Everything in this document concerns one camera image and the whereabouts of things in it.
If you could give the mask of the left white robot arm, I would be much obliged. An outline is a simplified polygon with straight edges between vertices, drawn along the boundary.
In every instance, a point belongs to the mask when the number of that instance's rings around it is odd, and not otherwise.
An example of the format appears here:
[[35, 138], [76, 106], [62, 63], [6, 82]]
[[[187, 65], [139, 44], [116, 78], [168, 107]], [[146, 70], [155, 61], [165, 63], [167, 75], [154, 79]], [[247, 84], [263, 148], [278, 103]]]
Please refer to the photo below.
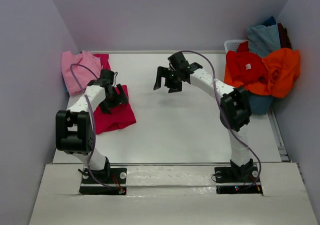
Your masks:
[[79, 159], [92, 178], [105, 182], [111, 174], [109, 159], [96, 148], [96, 123], [93, 113], [100, 109], [111, 115], [127, 107], [129, 99], [120, 84], [115, 85], [116, 73], [103, 69], [99, 78], [91, 80], [81, 97], [67, 110], [55, 115], [55, 146], [58, 151]]

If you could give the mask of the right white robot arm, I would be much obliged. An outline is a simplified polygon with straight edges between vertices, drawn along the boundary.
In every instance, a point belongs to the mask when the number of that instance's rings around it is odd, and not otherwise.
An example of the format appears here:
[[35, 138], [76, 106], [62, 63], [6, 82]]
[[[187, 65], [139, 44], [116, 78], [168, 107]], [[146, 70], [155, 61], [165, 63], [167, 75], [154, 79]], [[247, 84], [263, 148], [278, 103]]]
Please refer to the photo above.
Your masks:
[[231, 159], [229, 166], [214, 169], [214, 180], [219, 184], [244, 183], [255, 169], [248, 145], [252, 111], [246, 90], [227, 85], [216, 78], [215, 72], [207, 72], [197, 62], [189, 63], [183, 51], [172, 54], [168, 63], [168, 67], [157, 68], [153, 89], [165, 86], [169, 93], [177, 93], [182, 91], [183, 83], [188, 83], [215, 99], [220, 121], [228, 130]]

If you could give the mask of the crimson t shirt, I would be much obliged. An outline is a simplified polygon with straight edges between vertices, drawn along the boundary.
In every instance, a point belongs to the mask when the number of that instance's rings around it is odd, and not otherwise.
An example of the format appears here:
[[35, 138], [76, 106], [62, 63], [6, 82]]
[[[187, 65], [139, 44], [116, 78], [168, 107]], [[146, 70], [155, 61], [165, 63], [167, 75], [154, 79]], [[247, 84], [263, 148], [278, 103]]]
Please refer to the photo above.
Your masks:
[[96, 134], [125, 129], [137, 122], [130, 103], [118, 105], [111, 110], [111, 114], [103, 113], [98, 106], [94, 111]]

